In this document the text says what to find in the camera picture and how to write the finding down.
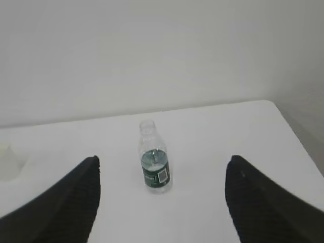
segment bottle neck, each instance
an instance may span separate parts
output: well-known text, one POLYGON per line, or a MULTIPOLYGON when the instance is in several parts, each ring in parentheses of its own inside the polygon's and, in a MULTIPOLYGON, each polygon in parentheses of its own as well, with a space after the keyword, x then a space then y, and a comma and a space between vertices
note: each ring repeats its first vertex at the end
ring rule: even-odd
POLYGON ((140 123, 140 134, 142 137, 150 137, 157 134, 155 123, 152 120, 144 120, 140 123))
POLYGON ((142 137, 151 137, 157 134, 156 129, 146 128, 141 129, 140 134, 142 137))

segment white object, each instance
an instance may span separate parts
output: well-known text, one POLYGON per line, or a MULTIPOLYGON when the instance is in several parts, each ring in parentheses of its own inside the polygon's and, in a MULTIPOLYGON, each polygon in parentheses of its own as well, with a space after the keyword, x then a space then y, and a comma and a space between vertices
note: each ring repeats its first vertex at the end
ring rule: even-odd
POLYGON ((0 184, 0 216, 85 157, 99 156, 102 195, 89 243, 239 243, 224 196, 233 154, 324 210, 323 176, 269 101, 4 129, 0 138, 37 155, 19 180, 0 184), (174 167, 173 187, 162 195, 146 191, 138 162, 138 124, 146 118, 155 121, 174 167))
POLYGON ((0 143, 0 181, 10 181, 19 176, 18 159, 9 143, 0 143))

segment tabletop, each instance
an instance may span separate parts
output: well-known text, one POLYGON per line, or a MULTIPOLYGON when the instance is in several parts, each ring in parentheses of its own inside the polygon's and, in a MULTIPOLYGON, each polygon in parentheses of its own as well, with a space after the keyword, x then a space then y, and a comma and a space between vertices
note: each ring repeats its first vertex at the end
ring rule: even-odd
POLYGON ((19 178, 0 183, 0 216, 99 157, 102 195, 89 243, 239 243, 224 195, 234 154, 324 210, 324 178, 270 101, 2 129, 0 142, 27 161, 19 178), (137 154, 147 118, 168 148, 173 187, 162 195, 145 189, 137 154))

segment white wall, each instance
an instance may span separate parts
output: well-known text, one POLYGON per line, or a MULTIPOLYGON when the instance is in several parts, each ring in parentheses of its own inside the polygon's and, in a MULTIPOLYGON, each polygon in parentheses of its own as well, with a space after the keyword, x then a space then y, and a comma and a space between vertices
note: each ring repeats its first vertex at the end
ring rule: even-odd
POLYGON ((270 99, 324 142, 323 0, 2 0, 0 126, 270 99))

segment barcode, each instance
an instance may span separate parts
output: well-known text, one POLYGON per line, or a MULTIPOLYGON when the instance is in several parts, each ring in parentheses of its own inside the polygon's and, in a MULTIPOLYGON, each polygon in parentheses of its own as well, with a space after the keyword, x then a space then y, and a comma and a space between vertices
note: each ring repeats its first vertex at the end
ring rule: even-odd
POLYGON ((167 169, 164 169, 161 172, 159 172, 157 174, 157 176, 158 176, 158 180, 160 181, 160 183, 165 182, 168 178, 167 169))

